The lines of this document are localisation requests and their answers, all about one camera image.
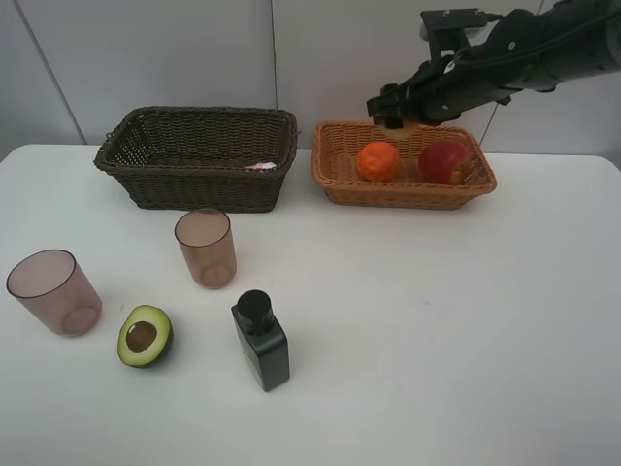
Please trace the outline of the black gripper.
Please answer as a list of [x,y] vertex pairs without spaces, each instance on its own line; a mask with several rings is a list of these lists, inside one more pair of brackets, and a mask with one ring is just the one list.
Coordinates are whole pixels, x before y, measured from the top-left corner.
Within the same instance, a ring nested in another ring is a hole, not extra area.
[[480,76],[454,74],[451,59],[428,60],[406,81],[386,84],[378,96],[369,99],[368,116],[374,125],[383,127],[402,127],[407,122],[438,125],[488,103],[511,101],[510,87]]

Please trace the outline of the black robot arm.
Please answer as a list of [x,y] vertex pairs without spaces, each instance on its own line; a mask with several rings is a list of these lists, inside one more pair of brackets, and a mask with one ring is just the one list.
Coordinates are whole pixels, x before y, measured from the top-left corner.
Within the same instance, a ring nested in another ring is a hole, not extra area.
[[549,93],[620,69],[617,1],[559,1],[540,15],[456,9],[421,18],[429,60],[367,102],[374,124],[387,129],[439,125],[489,103],[506,106],[523,90]]

